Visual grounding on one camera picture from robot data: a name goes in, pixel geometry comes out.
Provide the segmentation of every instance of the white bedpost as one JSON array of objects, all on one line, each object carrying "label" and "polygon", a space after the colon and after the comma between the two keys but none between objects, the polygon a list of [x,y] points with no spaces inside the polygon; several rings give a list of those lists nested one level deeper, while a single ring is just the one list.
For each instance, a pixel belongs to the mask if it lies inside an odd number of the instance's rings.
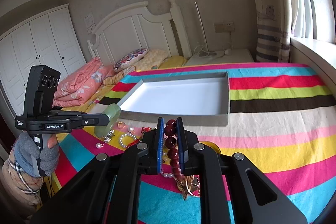
[{"label": "white bedpost", "polygon": [[88,40],[87,43],[88,43],[88,48],[89,48],[89,51],[90,51],[90,53],[91,53],[92,58],[95,58],[95,57],[96,57],[96,54],[95,54],[95,51],[92,49],[92,46],[93,46],[93,45],[91,44],[91,41]]},{"label": "white bedpost", "polygon": [[177,34],[180,40],[183,55],[185,58],[189,58],[191,57],[192,53],[191,53],[191,49],[189,45],[187,32],[184,26],[181,9],[176,4],[175,0],[169,0],[169,2],[171,4],[170,13],[175,23],[175,26],[176,26],[176,30],[177,30]]}]

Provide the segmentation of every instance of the pink quilt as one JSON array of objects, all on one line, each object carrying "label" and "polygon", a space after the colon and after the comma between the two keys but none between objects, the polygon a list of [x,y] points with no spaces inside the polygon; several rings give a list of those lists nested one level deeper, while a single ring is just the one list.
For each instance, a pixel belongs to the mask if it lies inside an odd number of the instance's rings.
[{"label": "pink quilt", "polygon": [[58,83],[53,105],[71,107],[85,104],[101,85],[111,68],[97,57]]}]

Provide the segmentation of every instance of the striped bedsheet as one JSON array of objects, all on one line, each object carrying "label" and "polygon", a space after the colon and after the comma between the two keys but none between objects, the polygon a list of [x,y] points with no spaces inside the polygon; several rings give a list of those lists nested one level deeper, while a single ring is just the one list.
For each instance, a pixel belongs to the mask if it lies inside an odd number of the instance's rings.
[{"label": "striped bedsheet", "polygon": [[[186,127],[223,154],[244,153],[313,222],[336,190],[336,101],[316,73],[301,64],[220,64],[132,72],[91,113],[116,103],[140,79],[227,71],[231,110],[227,127]],[[125,121],[136,129],[155,124]],[[55,180],[68,182],[96,154],[122,153],[118,138],[96,148],[93,128],[74,130],[61,143]],[[163,165],[166,172],[170,166]],[[142,176],[139,223],[200,223],[200,200],[183,201],[174,180]]]}]

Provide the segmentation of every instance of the blue gripper pad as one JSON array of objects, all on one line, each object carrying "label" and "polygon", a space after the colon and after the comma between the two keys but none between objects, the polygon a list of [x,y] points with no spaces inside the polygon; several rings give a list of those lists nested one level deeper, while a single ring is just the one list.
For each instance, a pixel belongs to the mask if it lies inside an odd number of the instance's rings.
[{"label": "blue gripper pad", "polygon": [[162,117],[159,117],[157,121],[157,129],[155,140],[158,144],[157,146],[157,173],[161,172],[162,167],[162,154],[163,154],[163,130],[164,130],[164,120]]},{"label": "blue gripper pad", "polygon": [[178,159],[180,162],[181,173],[183,174],[184,173],[184,149],[183,149],[182,136],[181,136],[182,130],[184,131],[182,118],[179,117],[176,120],[176,131],[177,131],[176,136],[177,136]]}]

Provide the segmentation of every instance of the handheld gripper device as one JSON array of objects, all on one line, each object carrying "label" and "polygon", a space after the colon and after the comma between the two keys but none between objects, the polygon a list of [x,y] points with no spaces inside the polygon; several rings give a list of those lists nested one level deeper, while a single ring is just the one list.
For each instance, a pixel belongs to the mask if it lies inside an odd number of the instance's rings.
[{"label": "handheld gripper device", "polygon": [[[30,69],[23,115],[16,116],[17,129],[27,130],[40,150],[47,146],[53,133],[70,133],[84,126],[98,126],[95,134],[99,138],[106,136],[109,125],[119,117],[120,108],[110,105],[106,114],[87,114],[80,111],[57,111],[53,108],[53,97],[57,90],[60,72],[48,66],[32,66]],[[31,158],[34,175],[45,176],[40,168],[40,159]]]},{"label": "handheld gripper device", "polygon": [[[231,223],[222,175],[236,224],[307,224],[303,213],[243,154],[226,156],[199,143],[195,133],[184,130],[181,117],[176,129],[181,173],[199,175],[201,224]],[[98,154],[33,215],[31,224],[138,223],[140,177],[160,173],[163,133],[159,117],[157,129],[123,154]]]}]

